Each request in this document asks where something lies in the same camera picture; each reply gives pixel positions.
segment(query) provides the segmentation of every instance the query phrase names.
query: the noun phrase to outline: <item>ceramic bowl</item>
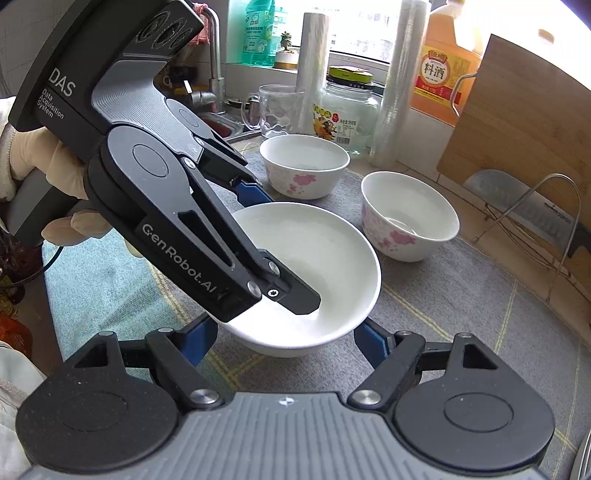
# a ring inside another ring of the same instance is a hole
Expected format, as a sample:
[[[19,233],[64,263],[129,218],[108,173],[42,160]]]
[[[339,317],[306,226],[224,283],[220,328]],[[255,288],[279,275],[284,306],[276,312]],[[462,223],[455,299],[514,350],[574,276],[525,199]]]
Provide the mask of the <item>ceramic bowl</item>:
[[[361,182],[363,232],[384,255],[417,262],[432,255],[460,230],[456,211],[426,183],[391,171]]]
[[[282,135],[261,145],[267,178],[286,197],[312,200],[328,195],[349,165],[349,154],[335,143],[308,135]]]
[[[321,298],[315,312],[294,315],[263,296],[230,322],[218,322],[247,347],[264,355],[306,355],[367,317],[381,271],[374,249],[349,222],[318,207],[280,202],[239,210],[234,218],[256,247],[269,250]]]

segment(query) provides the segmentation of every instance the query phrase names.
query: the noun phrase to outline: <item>tiled wall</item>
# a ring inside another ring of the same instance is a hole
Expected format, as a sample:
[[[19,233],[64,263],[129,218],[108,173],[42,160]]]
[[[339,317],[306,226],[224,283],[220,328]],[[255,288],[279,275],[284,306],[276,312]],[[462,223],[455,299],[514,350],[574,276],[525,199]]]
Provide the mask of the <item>tiled wall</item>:
[[[16,95],[43,43],[74,0],[13,0],[0,12],[0,95]]]

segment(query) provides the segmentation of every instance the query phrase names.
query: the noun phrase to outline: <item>gloved hand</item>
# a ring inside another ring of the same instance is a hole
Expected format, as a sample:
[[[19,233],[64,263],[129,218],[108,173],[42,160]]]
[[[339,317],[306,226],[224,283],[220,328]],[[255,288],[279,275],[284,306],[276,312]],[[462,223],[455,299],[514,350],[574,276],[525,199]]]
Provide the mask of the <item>gloved hand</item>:
[[[88,200],[82,177],[85,164],[47,128],[31,132],[17,132],[8,123],[8,112],[14,98],[0,100],[0,198],[14,198],[17,185],[14,180],[23,180],[34,168],[47,176],[47,181],[64,193]],[[50,222],[41,235],[54,245],[76,245],[88,238],[102,238],[111,225],[94,210],[81,210],[72,216]],[[127,243],[136,257],[141,254]]]

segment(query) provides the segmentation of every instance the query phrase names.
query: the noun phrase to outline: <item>black cable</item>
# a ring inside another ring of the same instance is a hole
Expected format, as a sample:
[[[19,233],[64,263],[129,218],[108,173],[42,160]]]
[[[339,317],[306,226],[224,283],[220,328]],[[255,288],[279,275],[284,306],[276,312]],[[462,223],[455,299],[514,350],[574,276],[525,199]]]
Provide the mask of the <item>black cable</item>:
[[[25,283],[29,283],[30,281],[35,280],[39,275],[41,275],[42,273],[45,273],[47,271],[47,269],[53,265],[53,262],[55,262],[57,260],[57,257],[60,256],[62,250],[64,250],[64,247],[58,248],[57,252],[53,254],[53,257],[51,258],[51,260],[49,260],[49,262],[47,262],[47,265],[45,265],[45,267],[37,270],[33,275],[30,275],[29,277],[27,277],[23,280],[16,281],[14,283],[0,283],[0,291],[10,290],[11,288],[20,287],[21,285],[24,285]]]

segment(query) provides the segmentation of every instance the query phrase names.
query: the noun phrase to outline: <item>wooden cutting board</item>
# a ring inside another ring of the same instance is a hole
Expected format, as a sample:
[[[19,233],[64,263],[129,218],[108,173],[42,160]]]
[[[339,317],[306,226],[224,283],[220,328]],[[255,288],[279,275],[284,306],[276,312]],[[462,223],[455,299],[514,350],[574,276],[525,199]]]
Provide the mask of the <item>wooden cutting board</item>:
[[[550,173],[568,175],[581,192],[583,224],[591,227],[591,91],[495,35],[437,166],[460,185],[483,168],[506,171],[529,186]],[[539,192],[575,217],[576,194],[564,180],[552,179]],[[562,252],[540,243],[560,258]],[[579,248],[566,265],[591,292],[591,254]]]

